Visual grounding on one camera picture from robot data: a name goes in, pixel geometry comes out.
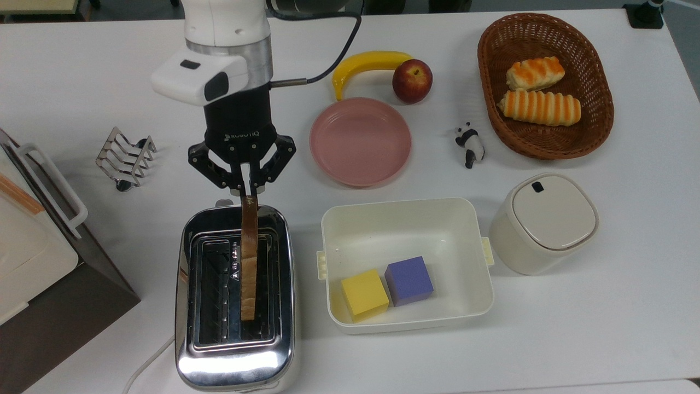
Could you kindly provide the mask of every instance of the canister lid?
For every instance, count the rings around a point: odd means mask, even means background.
[[[513,196],[513,212],[532,239],[550,250],[566,250],[586,241],[596,228],[596,213],[569,179],[545,175]]]

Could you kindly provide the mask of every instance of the robotic arm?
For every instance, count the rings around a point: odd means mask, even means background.
[[[250,194],[273,182],[296,152],[270,115],[272,51],[265,0],[183,0],[185,45],[151,77],[164,96],[204,107],[204,142],[188,150],[190,164],[218,187],[247,194],[241,164],[250,167]],[[265,154],[272,158],[260,166]],[[216,165],[214,152],[231,167]]]

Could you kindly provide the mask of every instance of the panda figurine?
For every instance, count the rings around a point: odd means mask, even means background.
[[[479,133],[472,128],[466,130],[469,125],[469,122],[467,122],[467,126],[464,129],[457,128],[457,138],[454,139],[460,147],[467,151],[464,157],[464,166],[467,168],[471,168],[475,161],[481,161],[485,154],[484,145],[479,139]]]

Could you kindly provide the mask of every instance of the white container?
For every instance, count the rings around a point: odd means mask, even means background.
[[[441,327],[486,313],[494,302],[491,248],[464,198],[334,207],[324,214],[321,230],[318,279],[326,281],[328,313],[345,334]],[[352,323],[341,280],[370,269],[383,276],[389,264],[417,256],[433,283],[430,297],[390,304],[387,312]]]
[[[491,222],[489,238],[513,271],[535,275],[587,244],[598,211],[571,179],[548,172],[510,191]]]

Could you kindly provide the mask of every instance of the wicker basket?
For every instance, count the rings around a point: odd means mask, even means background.
[[[508,91],[505,72],[515,62],[557,56],[564,78],[545,92],[581,101],[575,125],[546,126],[506,118],[496,103]],[[479,40],[479,71],[496,134],[519,154],[543,160],[581,157],[606,140],[613,127],[613,97],[593,45],[574,27],[545,14],[518,13],[495,21]]]

